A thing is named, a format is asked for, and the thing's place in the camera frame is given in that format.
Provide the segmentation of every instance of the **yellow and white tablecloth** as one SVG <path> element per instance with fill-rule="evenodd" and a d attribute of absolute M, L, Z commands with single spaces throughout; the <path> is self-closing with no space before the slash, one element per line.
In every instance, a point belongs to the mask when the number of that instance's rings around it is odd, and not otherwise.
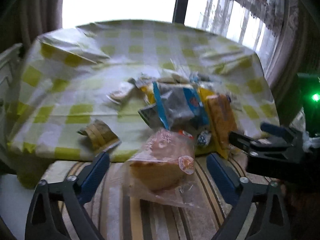
<path fill-rule="evenodd" d="M 237 95 L 242 111 L 236 111 L 236 121 L 250 137 L 262 136 L 262 121 L 279 123 L 252 50 L 178 24 L 91 23 L 39 36 L 27 53 L 7 105 L 10 155 L 16 161 L 19 156 L 90 161 L 91 146 L 77 131 L 101 119 L 122 140 L 111 161 L 125 161 L 152 133 L 137 112 L 145 102 L 136 93 L 120 107 L 106 95 L 121 81 L 141 73 L 160 77 L 163 69 L 214 74 Z"/>

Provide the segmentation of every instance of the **silver bolt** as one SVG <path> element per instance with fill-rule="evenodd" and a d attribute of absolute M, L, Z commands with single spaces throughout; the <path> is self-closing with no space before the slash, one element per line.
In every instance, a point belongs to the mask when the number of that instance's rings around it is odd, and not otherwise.
<path fill-rule="evenodd" d="M 271 185 L 272 187 L 278 187 L 278 182 L 272 181 L 272 182 L 270 182 L 270 185 Z"/>
<path fill-rule="evenodd" d="M 41 181 L 39 181 L 38 183 L 39 186 L 43 186 L 45 184 L 47 184 L 47 181 L 45 179 L 41 179 Z"/>
<path fill-rule="evenodd" d="M 69 177 L 67 177 L 67 181 L 75 181 L 77 179 L 76 175 L 70 175 Z"/>
<path fill-rule="evenodd" d="M 248 183 L 248 182 L 249 182 L 249 179 L 246 178 L 246 177 L 241 177 L 241 178 L 240 178 L 240 181 L 241 181 L 242 183 Z"/>

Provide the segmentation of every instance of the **floral lace curtain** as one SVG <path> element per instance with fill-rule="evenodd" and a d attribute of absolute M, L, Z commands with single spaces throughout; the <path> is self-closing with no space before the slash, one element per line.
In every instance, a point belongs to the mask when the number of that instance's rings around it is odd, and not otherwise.
<path fill-rule="evenodd" d="M 284 0 L 207 0 L 197 28 L 255 50 L 266 73 L 279 40 L 283 18 Z"/>

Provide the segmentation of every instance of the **green light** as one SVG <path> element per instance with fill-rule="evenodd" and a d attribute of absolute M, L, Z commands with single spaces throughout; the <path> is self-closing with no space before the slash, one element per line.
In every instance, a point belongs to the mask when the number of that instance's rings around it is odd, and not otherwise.
<path fill-rule="evenodd" d="M 314 94 L 314 95 L 312 96 L 312 100 L 318 102 L 318 101 L 320 100 L 320 95 L 319 95 L 319 94 Z"/>

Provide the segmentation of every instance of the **striped cushion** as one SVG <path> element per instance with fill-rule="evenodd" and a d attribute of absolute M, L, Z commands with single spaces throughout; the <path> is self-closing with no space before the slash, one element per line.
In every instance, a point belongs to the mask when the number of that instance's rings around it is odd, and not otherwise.
<path fill-rule="evenodd" d="M 230 165 L 239 176 L 246 176 L 245 155 L 229 159 Z M 56 182 L 71 174 L 79 174 L 89 163 L 55 162 L 44 175 L 49 182 Z M 110 187 L 116 171 L 122 163 L 112 163 L 108 173 L 99 185 L 90 203 L 85 204 L 94 225 L 106 240 L 196 240 L 211 239 L 228 216 L 231 206 L 226 204 L 206 168 L 205 157 L 196 159 L 196 181 L 201 194 L 208 205 L 207 212 L 194 211 L 180 207 L 160 205 L 158 203 L 129 197 L 122 192 L 121 186 Z M 248 174 L 253 182 L 268 183 L 268 178 Z M 63 219 L 72 239 L 79 239 L 72 226 L 68 212 L 60 203 Z M 241 234 L 247 233 L 255 213 L 255 206 L 249 212 Z"/>

